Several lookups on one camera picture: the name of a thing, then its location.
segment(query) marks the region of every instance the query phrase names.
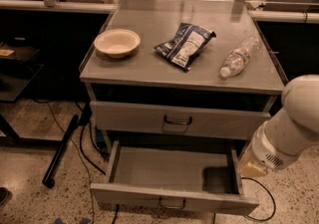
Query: bottle cap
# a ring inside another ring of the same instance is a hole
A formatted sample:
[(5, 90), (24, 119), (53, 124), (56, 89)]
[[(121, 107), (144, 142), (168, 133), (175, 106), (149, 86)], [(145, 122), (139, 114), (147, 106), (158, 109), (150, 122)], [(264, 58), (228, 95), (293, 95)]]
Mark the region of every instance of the bottle cap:
[(220, 75), (223, 76), (224, 78), (227, 78), (230, 76), (231, 74), (231, 71), (230, 71), (230, 68), (228, 67), (223, 67), (220, 69), (219, 71)]

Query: floor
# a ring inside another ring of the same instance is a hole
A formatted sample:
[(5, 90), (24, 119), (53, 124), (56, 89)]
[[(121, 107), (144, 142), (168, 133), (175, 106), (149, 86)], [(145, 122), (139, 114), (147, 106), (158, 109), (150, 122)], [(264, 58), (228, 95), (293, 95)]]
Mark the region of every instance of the floor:
[[(14, 105), (0, 104), (0, 112), (23, 137), (60, 140), (72, 116), (81, 115), (83, 106), (83, 103), (55, 101), (40, 104), (20, 99)], [(79, 126), (68, 142), (55, 174), (55, 186), (51, 189), (42, 184), (42, 179), (54, 155), (53, 149), (0, 145), (0, 186), (10, 190), (9, 199), (0, 205), (1, 224), (213, 223), (212, 213), (124, 205), (113, 222), (116, 207), (98, 204), (90, 192), (90, 184), (103, 182), (104, 175), (79, 153), (81, 133)], [(82, 144), (90, 159), (106, 170), (108, 162), (94, 149), (88, 126), (83, 131)], [(270, 170), (267, 176), (257, 178), (276, 202), (276, 213), (266, 223), (319, 223), (318, 165), (319, 147), (312, 147), (288, 168)], [(257, 219), (270, 216), (273, 204), (265, 190), (250, 180), (242, 182), (245, 195), (260, 202), (250, 216)], [(217, 214), (215, 223), (256, 222), (242, 216)]]

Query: gray tabletop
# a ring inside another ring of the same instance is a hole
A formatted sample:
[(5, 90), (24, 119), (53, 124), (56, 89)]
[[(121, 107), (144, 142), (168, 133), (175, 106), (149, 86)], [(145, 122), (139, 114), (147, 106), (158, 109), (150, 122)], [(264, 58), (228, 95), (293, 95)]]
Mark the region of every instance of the gray tabletop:
[[(173, 38), (180, 22), (212, 29), (213, 38), (190, 71), (169, 64), (154, 46)], [(81, 72), (86, 83), (174, 87), (279, 95), (284, 86), (262, 44), (243, 73), (224, 81), (218, 71), (224, 57), (247, 36), (260, 38), (242, 3), (220, 0), (122, 0), (108, 29), (123, 28), (141, 37), (139, 50), (121, 60), (97, 57), (93, 51)]]

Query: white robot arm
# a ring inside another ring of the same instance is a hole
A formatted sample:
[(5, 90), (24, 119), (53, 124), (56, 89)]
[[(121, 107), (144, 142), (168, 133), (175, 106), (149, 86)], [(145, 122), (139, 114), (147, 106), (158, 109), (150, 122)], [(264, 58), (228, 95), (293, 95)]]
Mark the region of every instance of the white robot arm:
[(254, 134), (239, 160), (241, 175), (263, 176), (283, 169), (303, 150), (319, 144), (319, 76), (292, 80), (281, 96), (282, 109)]

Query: drawer handle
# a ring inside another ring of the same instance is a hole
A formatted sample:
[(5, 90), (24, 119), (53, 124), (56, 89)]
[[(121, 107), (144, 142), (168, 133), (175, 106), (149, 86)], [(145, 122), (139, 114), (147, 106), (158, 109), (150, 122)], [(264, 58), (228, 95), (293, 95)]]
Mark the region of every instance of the drawer handle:
[(188, 121), (170, 121), (170, 120), (167, 119), (167, 116), (165, 115), (165, 116), (163, 117), (163, 121), (164, 121), (165, 123), (168, 123), (168, 124), (189, 125), (189, 124), (192, 123), (192, 117), (190, 116), (189, 119), (188, 119)]
[(169, 205), (163, 205), (161, 203), (161, 197), (159, 198), (159, 206), (161, 208), (165, 208), (165, 209), (175, 209), (175, 210), (182, 210), (186, 207), (186, 199), (182, 199), (182, 205), (180, 206), (169, 206)]

